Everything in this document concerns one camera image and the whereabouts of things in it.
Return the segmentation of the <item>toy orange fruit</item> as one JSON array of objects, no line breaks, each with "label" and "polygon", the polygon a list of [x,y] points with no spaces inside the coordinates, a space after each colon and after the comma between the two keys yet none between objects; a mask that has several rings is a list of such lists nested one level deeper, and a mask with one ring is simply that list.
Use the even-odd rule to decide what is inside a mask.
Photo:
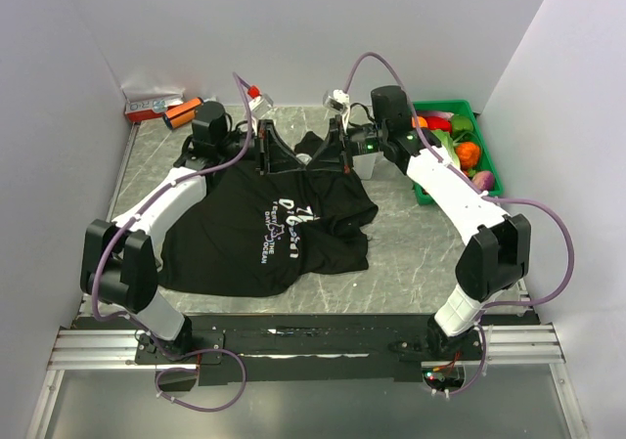
[{"label": "toy orange fruit", "polygon": [[412,119],[412,126],[417,129],[418,127],[420,128],[428,128],[427,122],[426,120],[419,116],[418,119],[413,118]]}]

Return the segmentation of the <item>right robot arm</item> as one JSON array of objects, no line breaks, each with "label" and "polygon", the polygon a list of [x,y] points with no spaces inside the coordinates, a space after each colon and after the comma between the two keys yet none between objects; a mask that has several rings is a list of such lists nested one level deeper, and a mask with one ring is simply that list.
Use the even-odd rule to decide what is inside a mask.
[{"label": "right robot arm", "polygon": [[449,359],[460,350],[478,314],[526,275],[531,226],[465,181],[442,141],[415,123],[401,87],[376,88],[371,101],[372,123],[347,132],[353,153],[381,152],[425,188],[465,245],[455,267],[456,285],[429,318],[425,336],[430,354]]}]

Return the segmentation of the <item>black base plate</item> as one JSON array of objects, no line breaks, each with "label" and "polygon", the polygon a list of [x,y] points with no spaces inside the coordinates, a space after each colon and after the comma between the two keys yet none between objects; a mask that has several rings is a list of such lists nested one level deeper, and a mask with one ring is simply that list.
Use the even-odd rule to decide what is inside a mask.
[{"label": "black base plate", "polygon": [[391,379],[420,382],[429,364],[477,362],[471,329],[448,338],[429,315],[218,315],[194,317],[184,346],[136,331],[139,366],[182,366],[200,386],[245,380]]}]

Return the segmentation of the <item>toy red bell pepper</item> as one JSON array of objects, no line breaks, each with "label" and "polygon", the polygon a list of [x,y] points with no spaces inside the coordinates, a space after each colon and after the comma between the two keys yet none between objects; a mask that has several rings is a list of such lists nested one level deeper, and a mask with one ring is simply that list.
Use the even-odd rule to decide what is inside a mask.
[{"label": "toy red bell pepper", "polygon": [[428,129],[431,131],[440,130],[440,131],[444,131],[447,133],[450,133],[452,131],[452,126],[451,126],[450,121],[445,118],[437,117],[437,116],[429,116],[425,119],[425,121],[426,121],[426,125]]}]

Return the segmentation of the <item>toy green bell pepper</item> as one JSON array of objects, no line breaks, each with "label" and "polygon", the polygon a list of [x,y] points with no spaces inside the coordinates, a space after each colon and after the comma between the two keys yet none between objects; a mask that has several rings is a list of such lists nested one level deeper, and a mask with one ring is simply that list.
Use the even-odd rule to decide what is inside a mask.
[{"label": "toy green bell pepper", "polygon": [[455,114],[450,118],[449,122],[451,125],[451,136],[453,139],[461,138],[462,136],[474,131],[473,122],[467,116]]}]

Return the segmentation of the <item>green plastic tray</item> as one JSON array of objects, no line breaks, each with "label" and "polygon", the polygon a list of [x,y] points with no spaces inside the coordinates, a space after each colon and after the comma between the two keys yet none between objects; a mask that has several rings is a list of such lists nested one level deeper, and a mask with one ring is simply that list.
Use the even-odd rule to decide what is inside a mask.
[{"label": "green plastic tray", "polygon": [[433,133],[459,168],[481,191],[499,197],[503,186],[466,100],[414,102],[420,127]]}]

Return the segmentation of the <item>toy purple onion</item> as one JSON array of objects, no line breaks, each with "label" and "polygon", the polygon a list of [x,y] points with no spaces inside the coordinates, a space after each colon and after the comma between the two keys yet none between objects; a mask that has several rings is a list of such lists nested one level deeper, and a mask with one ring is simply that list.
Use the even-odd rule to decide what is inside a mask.
[{"label": "toy purple onion", "polygon": [[481,192],[491,192],[495,187],[495,175],[489,170],[476,172],[471,178],[472,183]]}]

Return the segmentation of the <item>toy orange bumpy pumpkin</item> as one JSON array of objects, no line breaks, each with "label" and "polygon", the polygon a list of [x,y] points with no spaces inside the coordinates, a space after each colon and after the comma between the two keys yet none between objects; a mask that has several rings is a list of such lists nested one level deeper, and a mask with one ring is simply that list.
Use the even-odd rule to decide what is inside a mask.
[{"label": "toy orange bumpy pumpkin", "polygon": [[457,158],[463,170],[477,166],[481,158],[481,147],[474,142],[463,142],[455,148]]}]

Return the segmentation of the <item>toy napa cabbage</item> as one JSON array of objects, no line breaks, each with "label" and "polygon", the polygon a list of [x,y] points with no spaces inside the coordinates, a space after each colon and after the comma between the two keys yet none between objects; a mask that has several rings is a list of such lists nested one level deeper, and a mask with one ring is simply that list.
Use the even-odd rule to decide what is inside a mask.
[{"label": "toy napa cabbage", "polygon": [[449,155],[452,164],[457,168],[461,169],[461,163],[455,151],[454,141],[449,132],[435,129],[431,130],[431,133],[439,140],[441,147],[444,148]]}]

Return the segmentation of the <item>orange cylindrical bottle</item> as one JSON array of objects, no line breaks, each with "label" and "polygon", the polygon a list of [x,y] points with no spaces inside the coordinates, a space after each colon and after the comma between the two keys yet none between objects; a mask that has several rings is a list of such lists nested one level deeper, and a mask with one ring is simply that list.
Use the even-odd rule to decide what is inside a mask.
[{"label": "orange cylindrical bottle", "polygon": [[203,104],[204,100],[201,97],[195,97],[190,101],[168,109],[162,115],[165,126],[169,130],[175,130],[190,123],[196,116],[196,110]]}]

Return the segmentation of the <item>aluminium rail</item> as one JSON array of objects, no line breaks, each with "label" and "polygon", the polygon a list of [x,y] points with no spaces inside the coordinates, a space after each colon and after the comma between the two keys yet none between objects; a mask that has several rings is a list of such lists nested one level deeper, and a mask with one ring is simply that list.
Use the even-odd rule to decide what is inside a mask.
[{"label": "aluminium rail", "polygon": [[[486,363],[496,365],[563,364],[552,326],[489,326]],[[49,371],[113,371],[168,369],[175,365],[139,346],[134,329],[62,329],[47,362]]]}]

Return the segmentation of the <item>black printed t-shirt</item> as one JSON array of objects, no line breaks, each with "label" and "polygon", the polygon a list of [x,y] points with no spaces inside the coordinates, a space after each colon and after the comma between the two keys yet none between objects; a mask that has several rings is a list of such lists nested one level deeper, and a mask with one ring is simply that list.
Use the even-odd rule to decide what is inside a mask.
[{"label": "black printed t-shirt", "polygon": [[308,273],[365,271],[363,227],[378,213],[354,172],[262,176],[241,160],[167,232],[160,286],[179,292],[269,297]]}]

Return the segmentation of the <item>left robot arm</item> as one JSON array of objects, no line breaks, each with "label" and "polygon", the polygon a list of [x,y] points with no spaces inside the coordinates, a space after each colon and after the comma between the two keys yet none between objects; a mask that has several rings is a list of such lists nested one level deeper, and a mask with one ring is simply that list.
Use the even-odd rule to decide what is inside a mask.
[{"label": "left robot arm", "polygon": [[94,307],[110,304],[167,360],[194,349],[189,317],[162,296],[180,292],[264,298],[310,269],[306,224],[321,197],[353,180],[340,117],[304,152],[286,145],[270,120],[236,126],[216,101],[198,101],[192,131],[163,182],[84,239],[80,285]]}]

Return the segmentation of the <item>white rectangular bottle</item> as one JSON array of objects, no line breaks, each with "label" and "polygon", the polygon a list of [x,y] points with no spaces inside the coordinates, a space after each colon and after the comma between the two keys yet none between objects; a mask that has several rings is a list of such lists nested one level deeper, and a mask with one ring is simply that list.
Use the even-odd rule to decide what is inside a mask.
[{"label": "white rectangular bottle", "polygon": [[355,155],[353,157],[353,170],[361,180],[370,180],[372,178],[377,157],[377,153]]}]

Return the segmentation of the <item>red white box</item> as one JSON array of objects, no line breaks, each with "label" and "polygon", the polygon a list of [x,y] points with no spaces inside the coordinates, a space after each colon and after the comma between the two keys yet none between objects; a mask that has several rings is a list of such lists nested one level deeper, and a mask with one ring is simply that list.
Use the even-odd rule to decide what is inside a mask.
[{"label": "red white box", "polygon": [[130,123],[160,118],[185,102],[184,93],[176,89],[131,90],[124,92],[124,95],[126,104],[123,113]]}]

